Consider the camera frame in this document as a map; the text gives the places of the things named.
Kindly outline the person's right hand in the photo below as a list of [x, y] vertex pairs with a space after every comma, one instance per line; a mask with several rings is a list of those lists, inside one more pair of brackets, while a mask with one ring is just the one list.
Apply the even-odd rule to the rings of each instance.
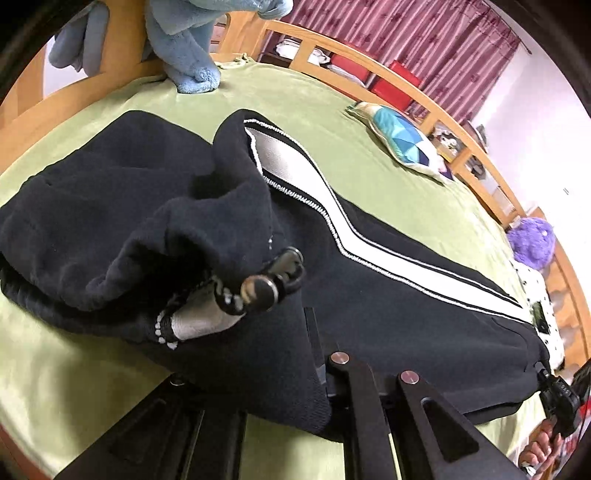
[[535, 470], [531, 478], [534, 480], [541, 479], [559, 456], [562, 445], [562, 436], [559, 433], [554, 433], [554, 421], [546, 419], [540, 424], [535, 439], [520, 453], [518, 465], [522, 467], [528, 464]]

